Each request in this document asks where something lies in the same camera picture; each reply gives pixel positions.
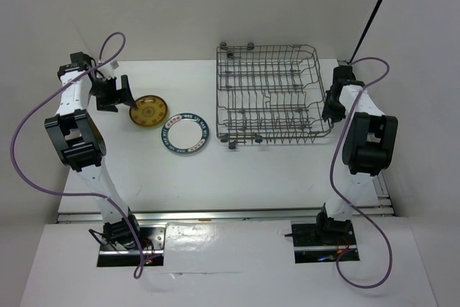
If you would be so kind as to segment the yellow patterned plate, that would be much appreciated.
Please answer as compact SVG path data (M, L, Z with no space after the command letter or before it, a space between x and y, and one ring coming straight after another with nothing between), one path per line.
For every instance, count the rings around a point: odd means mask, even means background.
M135 101L135 107L129 109L129 118L140 127L160 126L169 114L166 101L156 95L146 95Z

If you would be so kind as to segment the white plate teal rim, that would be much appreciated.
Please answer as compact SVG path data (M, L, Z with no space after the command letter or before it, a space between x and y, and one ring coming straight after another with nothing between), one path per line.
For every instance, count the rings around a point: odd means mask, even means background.
M176 155L194 155L206 146L209 139L210 128L207 122L193 113L171 116L161 131L163 145Z

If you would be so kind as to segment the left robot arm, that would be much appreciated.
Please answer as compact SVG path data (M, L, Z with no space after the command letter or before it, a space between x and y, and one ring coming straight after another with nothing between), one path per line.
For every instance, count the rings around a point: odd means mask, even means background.
M135 106L129 80L121 77L121 88L116 88L114 69L98 70L74 81L80 73L95 65L95 60L84 52L70 55L70 63L60 66L57 76L63 86L56 114L45 120L46 132L64 165L77 172L90 192L96 193L96 203L102 215L102 239L111 247L120 245L134 249L142 240L142 231L128 205L122 200L105 163L106 145L102 134L92 120L88 105L96 98L99 111L117 112L117 106Z

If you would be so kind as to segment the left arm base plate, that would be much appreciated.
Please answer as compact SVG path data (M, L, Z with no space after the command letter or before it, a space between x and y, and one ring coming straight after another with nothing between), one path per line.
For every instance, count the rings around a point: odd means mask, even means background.
M135 242L127 246L110 242L101 232L90 229L90 234L99 244L97 267L136 267L139 264L139 249ZM164 265L166 226L141 226L139 241L142 255L146 259L145 267Z

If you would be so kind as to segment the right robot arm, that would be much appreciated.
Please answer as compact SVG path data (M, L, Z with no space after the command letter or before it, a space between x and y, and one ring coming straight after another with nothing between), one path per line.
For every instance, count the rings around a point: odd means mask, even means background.
M392 161L398 120L381 111L364 87L351 66L334 68L321 117L333 124L346 121L346 134L339 137L338 148L342 163L349 169L351 184L344 192L335 193L316 217L313 234L322 244L336 244L350 232L352 206Z

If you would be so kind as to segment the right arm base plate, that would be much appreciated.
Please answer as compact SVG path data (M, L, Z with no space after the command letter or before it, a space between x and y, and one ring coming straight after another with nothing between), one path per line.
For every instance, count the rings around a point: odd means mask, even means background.
M339 255L342 255L341 261L360 261L353 229L323 241L316 234L315 224L291 224L284 237L292 240L296 264L335 262Z

